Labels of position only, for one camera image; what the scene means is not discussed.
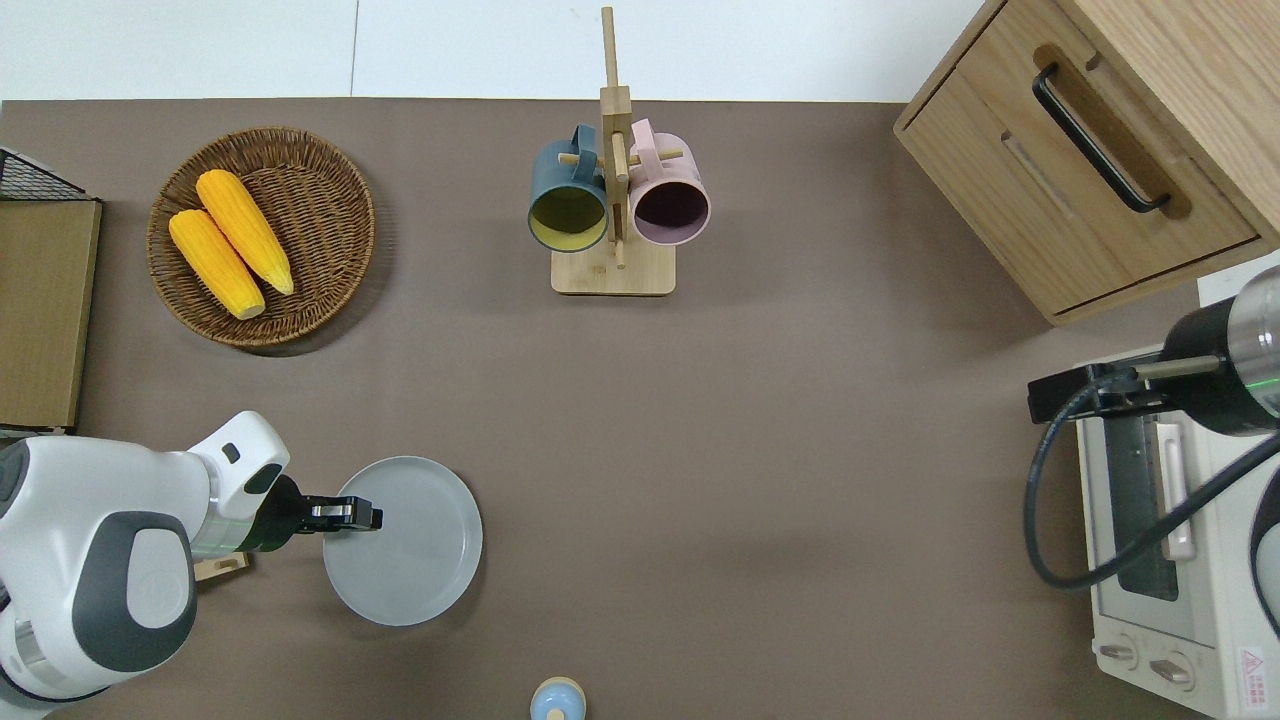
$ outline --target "brown table surface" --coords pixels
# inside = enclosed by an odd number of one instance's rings
[[[598,720],[1194,716],[1096,667],[1088,596],[1020,534],[1024,383],[1158,342],[1194,287],[1051,329],[893,141],[901,106],[637,102],[694,149],[710,225],[669,297],[559,296],[529,168],[596,108],[4,104],[0,142],[106,201],[82,434],[180,450],[255,409],[305,492],[422,455],[485,523],[435,621],[361,620],[294,538],[202,588],[173,661],[60,716],[517,719],[557,674]],[[268,124],[342,147],[379,213],[353,304],[278,356],[183,327],[145,255],[169,173]],[[1079,568],[1069,442],[1042,534]]]

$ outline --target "white toaster oven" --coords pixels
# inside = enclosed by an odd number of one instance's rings
[[[1091,566],[1262,441],[1206,430],[1176,411],[1076,428]],[[1211,717],[1280,719],[1280,639],[1249,569],[1253,515],[1277,464],[1245,475],[1162,548],[1092,588],[1098,667]]]

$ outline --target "dark green mug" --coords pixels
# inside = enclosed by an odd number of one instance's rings
[[[562,154],[577,161],[561,161]],[[604,237],[608,201],[596,158],[595,128],[580,124],[572,140],[552,142],[534,160],[529,231],[550,250],[577,252]]]

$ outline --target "white plate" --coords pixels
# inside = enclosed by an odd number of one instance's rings
[[[324,538],[324,565],[338,597],[381,625],[415,625],[448,610],[480,565],[484,528],[467,486],[426,457],[379,460],[338,495],[383,511],[383,528]]]

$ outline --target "corn cob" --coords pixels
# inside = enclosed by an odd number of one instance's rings
[[[169,236],[200,282],[232,315],[247,320],[262,314],[262,291],[209,213],[183,210],[169,218]]]
[[[244,183],[227,170],[207,170],[196,179],[196,193],[250,269],[282,295],[293,295],[289,259]]]

